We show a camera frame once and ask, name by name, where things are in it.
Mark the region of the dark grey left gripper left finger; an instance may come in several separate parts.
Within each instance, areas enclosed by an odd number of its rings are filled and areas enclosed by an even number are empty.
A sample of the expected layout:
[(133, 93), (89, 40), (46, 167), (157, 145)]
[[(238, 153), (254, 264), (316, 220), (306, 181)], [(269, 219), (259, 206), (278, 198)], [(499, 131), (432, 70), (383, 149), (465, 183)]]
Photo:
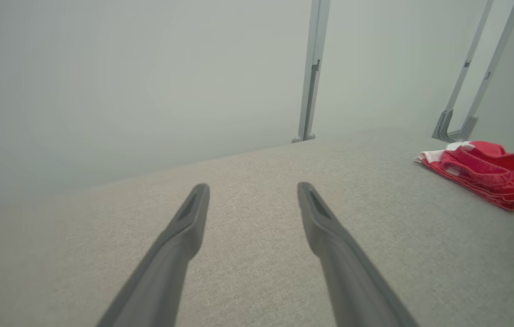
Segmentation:
[(198, 253), (210, 188), (195, 185), (99, 321), (100, 327), (173, 327), (189, 262)]

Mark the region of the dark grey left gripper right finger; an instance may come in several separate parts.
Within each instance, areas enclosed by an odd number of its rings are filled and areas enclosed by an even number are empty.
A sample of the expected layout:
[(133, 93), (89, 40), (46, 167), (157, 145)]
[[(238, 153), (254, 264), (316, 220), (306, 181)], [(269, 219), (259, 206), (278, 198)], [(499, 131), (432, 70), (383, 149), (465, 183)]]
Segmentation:
[(321, 261), (338, 327), (415, 327), (411, 313), (315, 187), (298, 184), (303, 228)]

